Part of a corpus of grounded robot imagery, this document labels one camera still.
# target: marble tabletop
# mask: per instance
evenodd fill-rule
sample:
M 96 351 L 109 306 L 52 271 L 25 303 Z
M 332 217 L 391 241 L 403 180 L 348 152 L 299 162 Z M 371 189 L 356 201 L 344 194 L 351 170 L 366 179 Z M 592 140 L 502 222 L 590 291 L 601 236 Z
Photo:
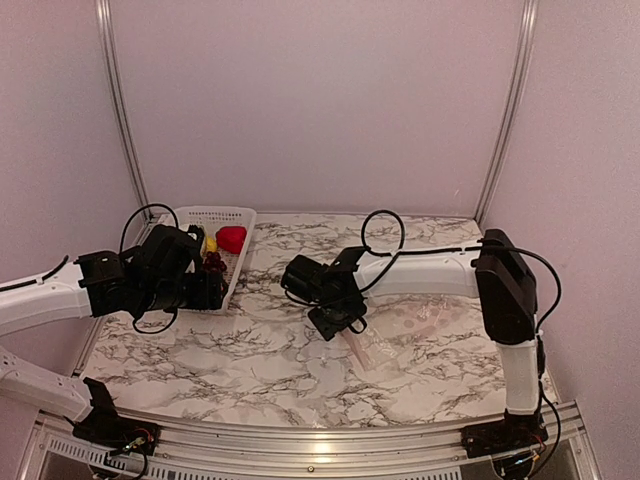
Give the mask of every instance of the marble tabletop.
M 369 308 L 366 334 L 325 342 L 306 309 L 284 296 L 280 278 L 296 254 L 331 262 L 360 243 L 363 218 L 259 215 L 225 315 L 181 312 L 156 336 L 114 316 L 84 375 L 105 382 L 119 407 L 224 423 L 365 427 L 502 412 L 502 369 L 476 299 L 383 297 Z M 480 237 L 472 220 L 405 223 L 408 248 Z M 374 248 L 397 242 L 390 219 L 375 220 L 369 232 Z M 166 316 L 149 313 L 140 326 L 160 326 Z

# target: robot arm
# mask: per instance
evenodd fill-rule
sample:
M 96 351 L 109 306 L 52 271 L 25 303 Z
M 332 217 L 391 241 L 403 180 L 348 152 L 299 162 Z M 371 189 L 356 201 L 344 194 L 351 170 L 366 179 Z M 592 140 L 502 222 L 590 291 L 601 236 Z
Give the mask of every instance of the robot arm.
M 368 300 L 404 293 L 479 297 L 485 330 L 495 342 L 507 389 L 504 420 L 466 427 L 469 457 L 495 454 L 546 440 L 540 416 L 539 378 L 544 371 L 535 332 L 536 280 L 509 238 L 489 230 L 478 243 L 386 256 L 365 247 L 343 250 L 331 265 L 302 255 L 286 267 L 281 285 L 312 307 L 308 316 L 326 341 L 345 328 L 367 324 Z
M 220 273 L 202 268 L 204 231 L 157 225 L 142 245 L 122 253 L 81 256 L 55 273 L 0 285 L 0 336 L 67 318 L 126 311 L 215 310 L 228 291 Z M 124 448 L 139 429 L 157 425 L 120 417 L 101 382 L 69 378 L 21 360 L 0 347 L 0 395 L 30 403 L 74 423 L 74 435 Z M 146 453 L 153 444 L 147 443 Z

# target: black cable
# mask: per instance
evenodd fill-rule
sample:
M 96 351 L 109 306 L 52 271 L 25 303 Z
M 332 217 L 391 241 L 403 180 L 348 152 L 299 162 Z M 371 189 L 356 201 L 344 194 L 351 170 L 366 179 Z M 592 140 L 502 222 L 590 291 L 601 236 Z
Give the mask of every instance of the black cable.
M 311 308 L 311 307 L 316 307 L 316 306 L 317 306 L 317 304 L 315 304 L 315 303 L 305 302 L 304 300 L 298 300 L 297 298 L 292 297 L 292 296 L 290 295 L 289 290 L 285 290 L 285 291 L 284 291 L 284 295 L 285 295 L 289 300 L 291 300 L 293 303 L 297 303 L 298 305 L 302 305 L 303 307 L 309 307 L 309 308 Z
M 131 222 L 133 222 L 133 220 L 136 218 L 136 216 L 140 213 L 140 212 L 144 212 L 145 210 L 148 210 L 150 208 L 153 207 L 158 207 L 158 208 L 164 208 L 165 210 L 167 210 L 171 216 L 173 217 L 173 221 L 176 224 L 176 228 L 178 228 L 180 226 L 180 224 L 178 223 L 178 216 L 176 215 L 176 212 L 173 211 L 173 209 L 168 206 L 165 205 L 164 203 L 148 203 L 147 205 L 144 205 L 142 207 L 140 207 L 139 209 L 137 209 L 135 212 L 133 212 L 131 214 L 131 216 L 129 217 L 129 220 L 127 220 L 127 223 L 124 224 L 124 228 L 122 229 L 122 236 L 120 237 L 120 250 L 119 253 L 122 253 L 122 250 L 124 249 L 124 239 L 127 235 L 127 230 L 129 229 L 129 225 L 131 225 Z
M 360 322 L 360 325 L 362 325 L 362 328 L 360 330 L 356 330 L 353 327 L 353 324 L 349 324 L 347 328 L 349 328 L 349 330 L 351 330 L 356 335 L 360 335 L 362 332 L 364 332 L 367 329 L 368 324 L 367 324 L 367 321 L 364 319 L 364 317 L 358 317 L 357 320 Z
M 159 333 L 162 333 L 164 331 L 169 330 L 169 328 L 171 328 L 171 325 L 173 325 L 173 323 L 176 321 L 176 318 L 178 318 L 178 309 L 176 309 L 173 312 L 173 317 L 171 317 L 171 320 L 169 320 L 169 323 L 167 323 L 164 327 L 160 328 L 159 330 L 154 330 L 153 332 L 149 332 L 149 331 L 145 331 L 145 330 L 140 330 L 138 328 L 138 322 L 140 320 L 142 320 L 142 317 L 140 318 L 136 318 L 133 323 L 131 324 L 133 326 L 133 329 L 138 332 L 138 333 L 142 333 L 143 335 L 157 335 Z
M 400 216 L 396 212 L 392 212 L 391 210 L 385 210 L 385 209 L 376 210 L 374 212 L 371 212 L 369 215 L 367 215 L 367 218 L 365 218 L 364 222 L 362 223 L 362 227 L 360 227 L 360 241 L 362 242 L 362 246 L 371 255 L 374 255 L 376 257 L 390 257 L 391 253 L 389 253 L 389 252 L 374 252 L 373 249 L 369 246 L 369 244 L 367 244 L 367 239 L 366 239 L 367 225 L 369 225 L 369 222 L 371 220 L 373 220 L 375 217 L 379 216 L 379 215 L 391 215 L 396 220 L 396 222 L 398 222 L 398 225 L 400 226 L 400 242 L 398 244 L 398 250 L 400 250 L 402 247 L 404 247 L 404 240 L 405 240 L 405 237 L 406 237 L 406 231 L 405 231 L 405 228 L 404 228 L 404 222 L 402 221 L 402 219 L 400 218 Z
M 67 264 L 68 261 L 69 261 L 69 255 L 65 255 L 64 258 L 62 259 L 62 261 L 56 266 L 56 268 L 54 268 L 53 270 L 51 270 L 48 273 L 45 273 L 42 276 L 42 281 L 49 280 L 51 277 L 53 277 L 56 273 L 58 273 L 60 270 L 62 270 L 62 268 Z M 13 285 L 7 285 L 7 286 L 4 286 L 4 287 L 0 287 L 0 293 L 8 292 L 10 290 L 16 290 L 18 288 L 28 287 L 30 285 L 36 285 L 37 283 L 38 283 L 38 280 L 36 278 L 34 278 L 32 280 L 27 280 L 25 282 L 14 283 Z
M 387 274 L 387 272 L 389 270 L 391 270 L 391 267 L 393 267 L 393 264 L 398 261 L 398 258 L 400 258 L 401 254 L 402 254 L 402 252 L 398 252 L 393 257 L 391 257 L 391 260 L 389 260 L 389 263 L 387 263 L 387 265 L 382 269 L 382 271 L 378 274 L 378 276 L 376 278 L 374 278 L 371 282 L 369 282 L 368 285 L 365 285 L 364 287 L 362 287 L 360 289 L 360 293 L 365 293 L 365 292 L 371 290 L 373 287 L 375 287 L 376 284 L 380 280 L 382 280 L 382 277 L 384 277 Z
M 547 318 L 549 318 L 549 315 L 551 315 L 553 313 L 553 311 L 556 309 L 556 307 L 560 303 L 560 299 L 562 298 L 562 282 L 560 282 L 560 276 L 558 275 L 558 272 L 556 272 L 556 270 L 553 267 L 551 267 L 549 269 L 549 271 L 553 275 L 553 279 L 556 282 L 556 289 L 557 289 L 556 299 L 553 302 L 553 304 L 551 304 L 551 306 L 549 307 L 549 310 L 547 310 L 544 313 L 544 315 L 542 315 L 542 317 L 540 317 L 540 320 L 538 320 L 538 324 L 536 325 L 536 334 L 540 331 L 540 327 L 542 326 L 542 322 L 544 322 Z
M 149 459 L 147 458 L 147 454 L 143 448 L 136 448 L 136 450 L 139 450 L 140 453 L 142 453 L 142 461 L 144 462 L 144 464 L 142 466 L 142 471 L 131 480 L 142 480 L 142 478 L 147 474 L 147 470 L 149 469 Z
M 541 388 L 540 389 L 540 395 L 542 396 L 542 398 L 544 399 L 544 401 L 546 402 L 547 405 L 549 405 L 549 408 L 551 408 L 551 411 L 553 412 L 553 414 L 556 417 L 556 424 L 558 425 L 558 432 L 557 432 L 557 436 L 556 436 L 556 441 L 553 444 L 553 447 L 551 447 L 551 451 L 549 452 L 549 454 L 545 457 L 545 459 L 542 461 L 542 463 L 540 463 L 540 466 L 538 468 L 536 468 L 533 473 L 531 473 L 531 475 L 529 475 L 529 478 L 533 478 L 535 477 L 538 473 L 540 473 L 540 471 L 544 468 L 544 466 L 549 463 L 549 460 L 551 460 L 551 457 L 553 456 L 553 454 L 556 452 L 556 450 L 558 449 L 558 445 L 560 445 L 560 435 L 562 434 L 562 423 L 560 421 L 560 414 L 558 413 L 558 409 L 555 407 L 555 405 L 551 402 L 551 400 L 549 400 L 547 398 L 547 395 L 544 393 L 544 390 Z

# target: white wall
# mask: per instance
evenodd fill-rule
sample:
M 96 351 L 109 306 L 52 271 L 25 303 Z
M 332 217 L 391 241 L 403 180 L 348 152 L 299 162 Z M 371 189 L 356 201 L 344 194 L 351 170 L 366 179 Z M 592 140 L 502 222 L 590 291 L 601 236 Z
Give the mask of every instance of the white wall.
M 112 3 L 153 200 L 473 215 L 522 1 Z
M 0 132 L 0 282 L 48 270 L 64 254 L 117 247 L 136 205 L 93 2 L 0 2 Z M 89 322 L 0 343 L 69 373 Z M 0 398 L 0 478 L 15 478 L 36 413 Z
M 640 457 L 640 3 L 543 0 L 511 146 L 486 227 L 559 269 L 552 373 L 577 398 L 605 479 Z M 552 299 L 544 278 L 542 305 Z

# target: metal rail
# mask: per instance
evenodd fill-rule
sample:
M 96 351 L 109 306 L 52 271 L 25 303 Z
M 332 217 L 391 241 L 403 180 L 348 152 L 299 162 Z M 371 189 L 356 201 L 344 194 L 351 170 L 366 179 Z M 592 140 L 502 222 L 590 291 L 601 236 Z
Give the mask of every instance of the metal rail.
M 562 439 L 585 445 L 581 440 L 586 435 L 584 424 L 575 403 L 560 405 L 558 410 Z M 210 423 L 126 410 L 120 413 L 161 425 L 155 455 L 149 459 L 148 478 L 188 479 L 188 473 L 205 480 L 207 476 L 229 480 L 429 478 L 434 472 L 454 472 L 470 463 L 487 462 L 489 457 L 467 458 L 460 445 L 460 429 L 501 418 L 493 415 L 407 427 L 312 429 Z M 543 413 L 551 443 L 557 431 L 555 418 L 549 409 Z M 106 449 L 73 438 L 65 420 L 43 413 L 27 451 L 22 470 L 25 480 L 38 478 L 47 451 L 100 465 Z M 137 472 L 142 465 L 137 455 L 117 460 L 114 471 Z M 588 465 L 582 471 L 588 473 Z
M 111 101 L 115 111 L 127 169 L 129 170 L 129 176 L 131 177 L 131 185 L 138 205 L 147 205 L 149 203 L 149 197 L 144 185 L 142 170 L 140 169 L 140 162 L 138 161 L 138 154 L 133 142 L 133 135 L 129 125 L 129 119 L 127 118 L 127 109 L 125 107 L 124 95 L 122 93 L 122 81 L 120 80 L 120 71 L 116 56 L 116 44 L 113 36 L 110 0 L 96 0 L 96 11 L 98 15 L 98 26 L 100 27 L 102 51 L 104 54 L 104 61 L 109 81 Z M 145 222 L 147 223 L 152 218 L 151 212 L 149 211 L 144 211 L 143 215 Z
M 489 206 L 498 185 L 500 172 L 504 166 L 507 149 L 509 147 L 509 139 L 511 138 L 516 112 L 518 111 L 518 106 L 522 99 L 527 71 L 531 60 L 533 32 L 536 24 L 537 12 L 538 0 L 525 0 L 524 10 L 522 12 L 522 22 L 520 24 L 518 51 L 516 54 L 515 65 L 513 67 L 509 96 L 504 109 L 498 138 L 496 139 L 496 145 L 491 157 L 491 163 L 489 164 L 489 170 L 487 171 L 484 186 L 480 193 L 480 199 L 478 200 L 476 211 L 473 216 L 474 220 L 478 222 L 478 225 L 481 228 L 487 218 Z

